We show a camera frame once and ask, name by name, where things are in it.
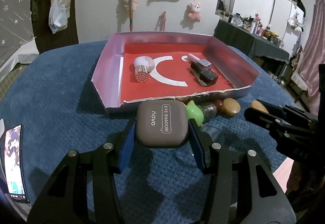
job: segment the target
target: amber stone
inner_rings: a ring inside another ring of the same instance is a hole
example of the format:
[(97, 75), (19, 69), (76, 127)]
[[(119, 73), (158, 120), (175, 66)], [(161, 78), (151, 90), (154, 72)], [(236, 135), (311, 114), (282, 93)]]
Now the amber stone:
[(251, 108), (258, 109), (260, 111), (268, 113), (268, 110), (266, 109), (266, 107), (264, 107), (264, 105), (261, 102), (257, 101), (257, 100), (254, 100), (251, 103)]
[(224, 100), (224, 106), (225, 114), (228, 116), (235, 116), (241, 110), (239, 103), (232, 98), (226, 98)]

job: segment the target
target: blue gripper pad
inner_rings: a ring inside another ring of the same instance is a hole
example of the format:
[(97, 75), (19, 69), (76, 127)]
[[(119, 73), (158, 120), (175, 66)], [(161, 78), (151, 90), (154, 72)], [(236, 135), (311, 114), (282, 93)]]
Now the blue gripper pad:
[(201, 170), (201, 172), (204, 173), (207, 169), (207, 164), (205, 162), (205, 151), (199, 139), (199, 133), (202, 132), (199, 130), (199, 127), (196, 124), (195, 119), (190, 119), (188, 121), (188, 133), (189, 133), (189, 141), (194, 154), (196, 165)]
[(122, 133), (122, 136), (126, 138), (124, 140), (124, 144), (120, 151), (120, 162), (117, 167), (117, 171), (119, 174), (121, 174), (129, 164), (133, 147), (134, 147), (134, 135), (135, 135), (135, 120), (129, 121), (128, 124), (126, 125), (125, 130)]

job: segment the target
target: light bulb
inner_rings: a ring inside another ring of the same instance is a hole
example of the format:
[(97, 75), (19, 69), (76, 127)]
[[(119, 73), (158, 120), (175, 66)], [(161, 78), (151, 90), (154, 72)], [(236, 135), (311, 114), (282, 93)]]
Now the light bulb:
[(155, 68), (155, 62), (149, 56), (139, 56), (134, 59), (135, 78), (138, 82), (145, 82), (148, 74)]

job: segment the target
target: plastic bag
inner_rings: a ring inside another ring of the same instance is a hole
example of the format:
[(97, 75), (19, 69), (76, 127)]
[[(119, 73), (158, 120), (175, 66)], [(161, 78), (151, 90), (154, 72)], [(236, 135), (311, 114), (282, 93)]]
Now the plastic bag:
[(50, 14), (48, 17), (48, 25), (53, 33), (64, 30), (68, 26), (67, 12), (64, 5), (59, 0), (53, 0)]

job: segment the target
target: doorknob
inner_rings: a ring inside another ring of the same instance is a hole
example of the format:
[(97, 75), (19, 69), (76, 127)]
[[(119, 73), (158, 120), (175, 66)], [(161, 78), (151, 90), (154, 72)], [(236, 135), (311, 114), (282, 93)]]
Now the doorknob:
[(31, 0), (31, 21), (36, 22), (38, 20), (38, 0)]

